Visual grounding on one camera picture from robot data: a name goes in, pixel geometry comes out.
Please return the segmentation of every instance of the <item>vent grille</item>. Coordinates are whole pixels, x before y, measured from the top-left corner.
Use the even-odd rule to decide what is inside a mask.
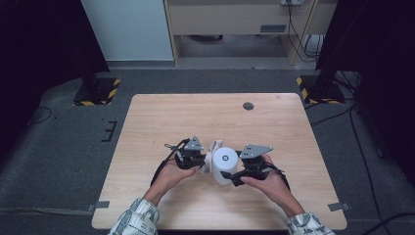
[[[260,32],[285,32],[286,28],[286,24],[263,24]]]

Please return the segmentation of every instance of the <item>black and yellow hazard tape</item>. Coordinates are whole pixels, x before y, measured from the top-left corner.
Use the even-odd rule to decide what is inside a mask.
[[[94,105],[108,105],[112,100],[114,95],[116,94],[116,91],[118,90],[119,83],[121,82],[120,79],[116,79],[113,84],[113,88],[111,89],[111,92],[108,94],[108,98],[106,100],[101,101],[78,101],[73,102],[75,106],[94,106]]]
[[[302,99],[304,100],[306,104],[318,104],[318,103],[341,104],[343,102],[342,100],[337,100],[337,99],[315,99],[315,98],[310,97],[304,83],[302,82],[301,77],[297,77],[297,85],[300,88]]]

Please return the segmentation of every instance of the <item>light wood tabletop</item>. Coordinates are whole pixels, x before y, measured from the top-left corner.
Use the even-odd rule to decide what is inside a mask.
[[[244,109],[245,103],[254,105]],[[292,93],[140,94],[131,101],[92,225],[108,229],[150,186],[170,150],[194,135],[205,154],[214,140],[243,150],[246,144],[272,146],[274,164],[284,170],[291,190],[307,212],[315,212],[332,229],[345,229],[327,168],[300,96]],[[171,189],[159,203],[158,229],[287,229],[284,212],[258,190],[217,184],[198,172]]]

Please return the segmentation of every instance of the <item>human arm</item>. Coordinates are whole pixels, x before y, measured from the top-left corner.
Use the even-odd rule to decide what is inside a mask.
[[[197,170],[198,166],[185,170],[180,169],[175,161],[166,162],[156,181],[147,190],[143,198],[138,198],[133,202],[131,207],[120,216],[109,234],[157,234],[156,224],[160,217],[157,206],[162,196],[184,178],[194,175]]]
[[[272,160],[268,155],[264,154],[262,156],[272,164]],[[269,171],[264,180],[251,177],[242,177],[241,180],[247,185],[262,191],[272,202],[281,207],[288,217],[290,234],[300,235],[305,232],[309,232],[307,234],[334,234],[329,228],[321,225],[315,214],[305,212],[277,171]]]

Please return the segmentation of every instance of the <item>gray carpet floor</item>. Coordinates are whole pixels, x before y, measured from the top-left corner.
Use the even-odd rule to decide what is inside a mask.
[[[113,70],[121,83],[110,105],[79,107],[72,99],[80,79],[54,87],[11,152],[0,174],[0,208],[49,208],[85,211],[100,196],[122,124],[135,94],[143,93],[268,93],[300,90],[296,78],[313,70]],[[347,98],[352,95],[344,90]],[[346,111],[354,101],[306,109],[310,123]],[[374,194],[383,219],[415,212],[415,189],[393,160],[380,159],[362,117],[351,112]],[[110,121],[117,121],[110,142]],[[337,234],[362,234],[380,222],[368,172],[359,151],[349,113],[313,126],[313,131],[339,199],[348,203],[347,228]],[[0,213],[0,234],[107,234],[91,226],[92,215],[34,212]],[[415,234],[415,217],[387,223],[391,234]],[[160,231],[194,234],[196,231]],[[248,232],[223,231],[222,234]],[[253,231],[250,234],[276,234]],[[372,234],[388,234],[381,227]]]

